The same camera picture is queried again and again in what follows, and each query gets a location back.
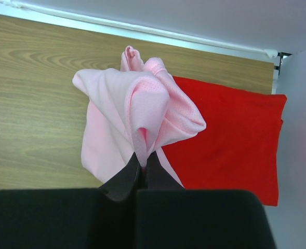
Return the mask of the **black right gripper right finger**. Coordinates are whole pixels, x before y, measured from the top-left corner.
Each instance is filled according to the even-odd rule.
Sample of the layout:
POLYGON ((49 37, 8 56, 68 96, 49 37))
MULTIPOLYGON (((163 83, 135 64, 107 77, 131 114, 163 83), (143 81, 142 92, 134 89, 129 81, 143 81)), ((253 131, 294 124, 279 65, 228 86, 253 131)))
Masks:
POLYGON ((258 198, 244 190, 186 190, 147 161, 136 194, 136 248, 274 248, 258 198))

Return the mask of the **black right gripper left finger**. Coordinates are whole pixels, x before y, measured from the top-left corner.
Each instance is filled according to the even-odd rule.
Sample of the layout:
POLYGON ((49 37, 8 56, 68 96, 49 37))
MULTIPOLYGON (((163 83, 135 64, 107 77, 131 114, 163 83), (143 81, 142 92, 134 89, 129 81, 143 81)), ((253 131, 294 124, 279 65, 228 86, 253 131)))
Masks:
POLYGON ((0 248, 133 248, 132 156, 99 188, 0 190, 0 248))

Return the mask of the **light pink t shirt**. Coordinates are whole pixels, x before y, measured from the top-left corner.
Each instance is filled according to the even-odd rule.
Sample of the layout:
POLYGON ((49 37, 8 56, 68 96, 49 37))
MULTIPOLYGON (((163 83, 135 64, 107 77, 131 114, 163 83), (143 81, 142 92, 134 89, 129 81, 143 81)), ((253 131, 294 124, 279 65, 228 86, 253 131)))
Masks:
POLYGON ((195 137, 206 122, 162 59, 143 61, 128 46, 119 70, 79 70, 72 82, 89 98, 81 151, 85 169, 105 183, 132 155, 145 167, 157 153, 162 167, 179 181, 162 148, 195 137))

